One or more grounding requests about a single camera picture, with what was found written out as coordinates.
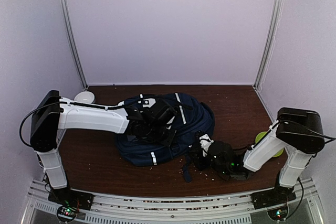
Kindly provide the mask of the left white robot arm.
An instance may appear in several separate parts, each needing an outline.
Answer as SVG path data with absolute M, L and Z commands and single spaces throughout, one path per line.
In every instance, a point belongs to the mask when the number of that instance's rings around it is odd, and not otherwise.
M 51 195 L 56 202 L 71 206 L 80 198 L 70 189 L 62 165 L 56 140 L 59 130 L 107 131 L 169 146 L 175 135 L 169 124 L 177 116 L 177 110 L 160 95 L 117 105 L 96 105 L 61 97 L 57 90 L 51 90 L 29 116 L 30 146 L 42 162 Z

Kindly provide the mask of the navy blue backpack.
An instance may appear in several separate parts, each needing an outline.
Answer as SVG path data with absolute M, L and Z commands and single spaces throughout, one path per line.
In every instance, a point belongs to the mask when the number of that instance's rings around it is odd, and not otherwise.
M 214 133 L 214 112 L 189 94 L 140 94 L 124 103 L 135 121 L 130 131 L 115 135 L 114 143 L 135 166 L 160 165 L 188 154 L 190 164 L 202 153 L 198 138 Z

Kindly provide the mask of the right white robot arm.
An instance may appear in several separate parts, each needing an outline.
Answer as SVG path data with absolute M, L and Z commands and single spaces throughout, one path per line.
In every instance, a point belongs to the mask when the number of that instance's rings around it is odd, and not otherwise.
M 325 146 L 321 116 L 313 110 L 281 108 L 266 134 L 243 152 L 199 131 L 190 147 L 190 159 L 203 170 L 212 168 L 223 179 L 246 180 L 281 150 L 287 160 L 272 189 L 251 194 L 255 209 L 285 204 L 296 198 L 293 189 L 314 155 Z

